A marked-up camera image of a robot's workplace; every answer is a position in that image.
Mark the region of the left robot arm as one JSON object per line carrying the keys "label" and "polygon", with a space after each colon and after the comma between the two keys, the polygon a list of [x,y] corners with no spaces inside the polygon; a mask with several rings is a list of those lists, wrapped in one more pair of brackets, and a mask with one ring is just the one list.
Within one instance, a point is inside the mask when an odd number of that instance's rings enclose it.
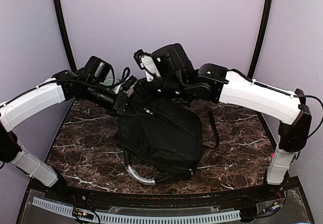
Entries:
{"label": "left robot arm", "polygon": [[71,190],[65,186],[65,179],[22,146],[13,130],[39,112],[73,98],[85,99],[108,111],[117,112],[121,95],[112,89],[126,82],[130,69],[123,70],[119,82],[104,85],[107,75],[113,72],[112,65],[91,56],[86,65],[77,71],[63,70],[44,83],[1,103],[1,162],[10,163],[40,181],[51,189],[60,202],[68,201]]}

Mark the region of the black student backpack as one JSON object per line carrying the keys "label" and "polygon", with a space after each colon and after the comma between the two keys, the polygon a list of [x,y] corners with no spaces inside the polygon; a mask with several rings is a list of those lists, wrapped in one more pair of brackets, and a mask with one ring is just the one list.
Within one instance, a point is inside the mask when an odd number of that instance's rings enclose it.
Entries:
{"label": "black student backpack", "polygon": [[[127,173],[141,184],[191,179],[202,159],[202,124],[199,116],[180,103],[159,99],[131,104],[134,113],[118,117],[117,136]],[[133,158],[157,168],[155,178],[140,176]]]}

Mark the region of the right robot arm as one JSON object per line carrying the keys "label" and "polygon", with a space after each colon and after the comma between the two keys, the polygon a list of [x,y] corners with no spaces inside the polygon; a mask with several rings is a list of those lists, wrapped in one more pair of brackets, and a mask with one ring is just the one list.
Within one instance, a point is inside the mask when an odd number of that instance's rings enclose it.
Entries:
{"label": "right robot arm", "polygon": [[195,99],[249,108],[279,120],[279,143],[266,172],[266,183],[258,188],[258,197],[268,201],[277,192],[297,153],[313,135],[312,115],[307,95],[300,89],[287,91],[250,79],[237,69],[204,64],[195,69],[182,45],[175,43],[152,53],[134,53],[138,67],[146,73],[137,84],[144,97]]}

